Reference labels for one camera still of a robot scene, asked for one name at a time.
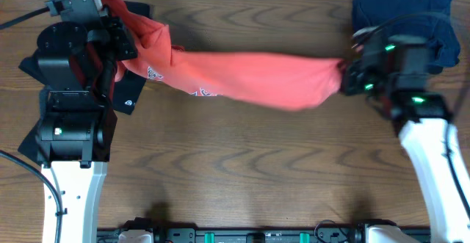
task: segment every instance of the blue fabric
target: blue fabric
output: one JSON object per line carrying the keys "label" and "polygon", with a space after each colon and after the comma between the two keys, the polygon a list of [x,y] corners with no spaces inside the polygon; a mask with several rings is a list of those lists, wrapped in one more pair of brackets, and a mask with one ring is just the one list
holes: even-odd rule
{"label": "blue fabric", "polygon": [[[377,26],[389,19],[415,12],[442,12],[450,15],[452,0],[354,0],[352,25],[355,31]],[[428,39],[427,45],[434,51],[430,73],[440,73],[443,68],[458,64],[460,44],[452,27],[445,21],[429,16],[419,16],[397,22],[384,29],[392,35],[417,35]]]}

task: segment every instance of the wooden tabletop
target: wooden tabletop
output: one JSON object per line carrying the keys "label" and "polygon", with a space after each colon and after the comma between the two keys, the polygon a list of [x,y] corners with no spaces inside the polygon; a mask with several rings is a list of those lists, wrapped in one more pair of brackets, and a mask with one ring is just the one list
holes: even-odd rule
{"label": "wooden tabletop", "polygon": [[[1,21],[43,1],[3,0]],[[350,55],[352,0],[129,1],[152,4],[153,17],[170,24],[173,43],[188,50]],[[452,3],[466,29],[469,10],[470,0]],[[0,148],[15,155],[38,119],[41,88],[18,64],[55,21],[40,15],[0,32]],[[460,41],[460,64],[431,81],[450,106],[469,64],[469,40]],[[316,109],[282,112],[148,82],[134,113],[117,115],[100,228],[135,217],[200,227],[308,227],[353,217],[428,224],[410,160],[390,122],[363,96],[334,95]],[[457,125],[469,161],[469,103]],[[42,184],[0,160],[0,242],[40,241],[43,205]]]}

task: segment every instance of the red cloth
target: red cloth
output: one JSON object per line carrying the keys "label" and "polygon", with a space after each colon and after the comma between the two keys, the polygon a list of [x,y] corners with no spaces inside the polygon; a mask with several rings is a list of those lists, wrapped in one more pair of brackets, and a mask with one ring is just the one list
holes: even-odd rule
{"label": "red cloth", "polygon": [[341,59],[253,52],[189,52],[172,46],[168,26],[127,10],[122,0],[102,0],[134,36],[136,59],[118,63],[147,79],[197,96],[224,95],[285,110],[315,107],[341,84]]}

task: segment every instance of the black cloth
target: black cloth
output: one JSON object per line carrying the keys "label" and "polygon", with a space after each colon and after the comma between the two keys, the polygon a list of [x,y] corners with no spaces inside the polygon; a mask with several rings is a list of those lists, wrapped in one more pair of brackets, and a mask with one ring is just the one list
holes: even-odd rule
{"label": "black cloth", "polygon": [[[151,8],[148,4],[142,4],[132,1],[126,1],[126,5],[129,11],[136,13],[138,15],[144,15],[147,18],[150,18]],[[37,60],[35,54],[32,57],[27,57],[24,59],[19,67],[25,73],[28,73],[31,77],[37,79],[40,83],[46,84],[46,78],[40,72],[39,67],[37,66]],[[144,87],[145,81],[147,79],[138,76],[131,71],[126,71],[123,78],[115,83],[115,89],[112,97],[113,109],[118,112],[123,112],[127,115],[130,115],[134,111],[135,104],[137,99],[139,99],[140,93]],[[40,121],[44,118],[46,113],[46,103],[48,99],[48,93],[51,90],[49,86],[45,86],[39,92],[39,110],[40,110],[40,119],[31,129],[31,131],[26,135],[23,142],[18,147],[18,152],[25,155],[28,159],[31,159],[36,164],[38,162],[37,156],[37,142],[36,142],[36,132],[37,127],[40,125]]]}
{"label": "black cloth", "polygon": [[[355,31],[415,12],[441,12],[450,15],[452,0],[354,0],[352,2],[352,25]],[[428,39],[427,45],[435,53],[428,65],[430,73],[440,73],[443,68],[458,64],[460,44],[452,26],[429,16],[405,19],[384,29],[387,37],[392,35],[416,35]]]}

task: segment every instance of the red fabric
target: red fabric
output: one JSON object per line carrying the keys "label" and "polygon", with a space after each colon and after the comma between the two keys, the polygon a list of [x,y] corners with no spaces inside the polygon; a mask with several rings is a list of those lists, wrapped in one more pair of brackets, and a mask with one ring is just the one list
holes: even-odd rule
{"label": "red fabric", "polygon": [[139,51],[118,63],[147,79],[197,96],[224,95],[286,110],[315,107],[339,90],[341,59],[270,53],[188,52],[172,46],[168,26],[127,10],[122,0],[102,0],[130,28]]}

